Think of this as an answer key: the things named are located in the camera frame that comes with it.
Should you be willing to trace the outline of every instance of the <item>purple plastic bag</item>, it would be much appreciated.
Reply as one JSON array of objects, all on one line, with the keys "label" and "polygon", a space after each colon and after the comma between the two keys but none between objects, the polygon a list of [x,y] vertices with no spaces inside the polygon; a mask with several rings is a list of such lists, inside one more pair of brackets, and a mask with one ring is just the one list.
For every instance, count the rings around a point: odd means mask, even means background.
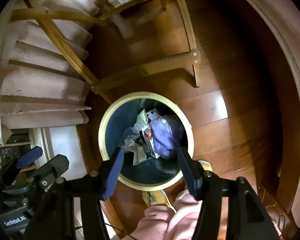
[{"label": "purple plastic bag", "polygon": [[182,122],[176,115],[164,115],[150,122],[154,151],[164,159],[176,156],[174,149],[181,146],[184,133]]}]

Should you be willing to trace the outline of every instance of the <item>trash can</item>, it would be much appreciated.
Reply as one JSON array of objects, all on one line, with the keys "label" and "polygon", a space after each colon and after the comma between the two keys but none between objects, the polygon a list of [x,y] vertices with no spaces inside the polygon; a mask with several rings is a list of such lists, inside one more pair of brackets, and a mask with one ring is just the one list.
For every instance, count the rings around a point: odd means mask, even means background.
[{"label": "trash can", "polygon": [[[115,101],[105,112],[99,127],[99,148],[103,160],[108,160],[114,149],[119,145],[124,131],[133,127],[137,115],[147,107],[156,107],[160,114],[175,114],[181,120],[185,132],[181,145],[188,148],[193,156],[194,138],[191,125],[180,108],[169,99],[155,93],[135,92]],[[182,178],[177,158],[151,158],[135,166],[132,165],[133,155],[124,154],[123,166],[119,181],[139,190],[160,190],[167,188]]]}]

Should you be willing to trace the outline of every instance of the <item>clear plastic bag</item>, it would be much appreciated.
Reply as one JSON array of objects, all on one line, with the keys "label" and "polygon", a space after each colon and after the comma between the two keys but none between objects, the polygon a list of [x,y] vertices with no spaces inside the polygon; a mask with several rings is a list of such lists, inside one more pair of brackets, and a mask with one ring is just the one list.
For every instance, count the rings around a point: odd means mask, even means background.
[{"label": "clear plastic bag", "polygon": [[176,156],[184,133],[182,122],[176,115],[165,115],[150,122],[153,131],[154,151],[164,159]]},{"label": "clear plastic bag", "polygon": [[121,147],[124,152],[129,152],[129,147],[135,146],[135,141],[138,137],[140,137],[139,132],[133,127],[129,127],[124,131],[118,146]]}]

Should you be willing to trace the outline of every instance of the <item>trash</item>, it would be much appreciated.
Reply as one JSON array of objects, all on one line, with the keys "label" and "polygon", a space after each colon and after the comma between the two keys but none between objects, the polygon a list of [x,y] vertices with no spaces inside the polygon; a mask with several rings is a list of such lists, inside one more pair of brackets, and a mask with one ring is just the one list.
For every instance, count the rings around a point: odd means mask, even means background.
[{"label": "trash", "polygon": [[135,140],[138,137],[140,137],[140,133],[133,127],[129,127],[124,131],[118,146],[121,147],[124,152],[129,152],[128,147],[134,146]]},{"label": "trash", "polygon": [[176,115],[160,116],[157,109],[137,116],[134,127],[127,128],[119,147],[124,152],[133,152],[133,163],[137,165],[152,157],[171,159],[176,156],[174,149],[181,145],[184,127]]},{"label": "trash", "polygon": [[148,145],[151,155],[153,157],[155,157],[156,159],[158,159],[160,156],[154,151],[152,131],[149,128],[149,126],[150,125],[148,125],[148,127],[146,127],[146,129],[144,129],[144,130],[142,129],[143,130],[143,139],[145,140],[146,144]]},{"label": "trash", "polygon": [[158,114],[158,111],[157,111],[157,109],[155,109],[155,108],[147,112],[147,117],[148,117],[151,121],[157,119],[159,116],[160,116],[160,115]]},{"label": "trash", "polygon": [[181,145],[184,127],[176,115],[159,116],[151,121],[154,152],[164,159],[176,156],[174,149]]},{"label": "trash", "polygon": [[133,126],[136,130],[141,131],[142,128],[149,122],[146,111],[143,109],[137,116],[137,121]]},{"label": "trash", "polygon": [[135,150],[132,151],[132,152],[134,152],[133,164],[132,165],[137,165],[137,164],[147,160],[147,156],[145,154],[145,151],[144,151],[142,145],[136,144],[136,146],[134,148],[135,148]]}]

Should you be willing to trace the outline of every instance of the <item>screw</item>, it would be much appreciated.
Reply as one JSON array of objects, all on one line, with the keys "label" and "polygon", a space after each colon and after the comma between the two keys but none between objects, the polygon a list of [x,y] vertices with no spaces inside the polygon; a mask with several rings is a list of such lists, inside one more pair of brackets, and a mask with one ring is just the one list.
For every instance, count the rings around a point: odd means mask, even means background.
[{"label": "screw", "polygon": [[23,206],[26,206],[28,204],[29,200],[27,197],[25,197],[23,200],[22,200],[22,205]]},{"label": "screw", "polygon": [[211,171],[204,171],[204,175],[207,176],[208,178],[212,177],[212,172]]},{"label": "screw", "polygon": [[62,184],[64,181],[65,181],[65,178],[63,178],[63,177],[59,177],[56,179],[57,184]]},{"label": "screw", "polygon": [[99,174],[98,171],[91,171],[91,172],[90,172],[90,176],[91,176],[91,177],[96,177],[96,176],[98,176],[98,174]]},{"label": "screw", "polygon": [[239,178],[237,178],[237,180],[238,180],[241,184],[246,183],[246,179],[245,179],[244,177],[239,177]]}]

